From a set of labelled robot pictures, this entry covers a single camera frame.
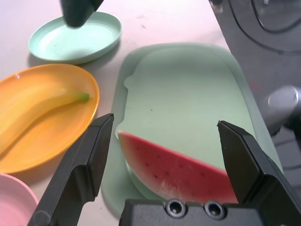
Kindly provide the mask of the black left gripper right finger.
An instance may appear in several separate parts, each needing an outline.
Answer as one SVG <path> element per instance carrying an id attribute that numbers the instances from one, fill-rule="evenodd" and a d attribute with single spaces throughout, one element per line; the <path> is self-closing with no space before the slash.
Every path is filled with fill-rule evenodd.
<path id="1" fill-rule="evenodd" d="M 239 203 L 300 213 L 301 201 L 279 167 L 243 128 L 218 122 L 225 169 Z"/>

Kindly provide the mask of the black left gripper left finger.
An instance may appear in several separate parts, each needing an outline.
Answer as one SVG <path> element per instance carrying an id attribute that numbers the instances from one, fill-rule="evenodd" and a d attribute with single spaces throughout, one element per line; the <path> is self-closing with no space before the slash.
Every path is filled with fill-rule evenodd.
<path id="1" fill-rule="evenodd" d="M 66 151 L 30 221 L 30 226 L 75 226 L 83 206 L 99 194 L 114 116 L 95 119 Z"/>

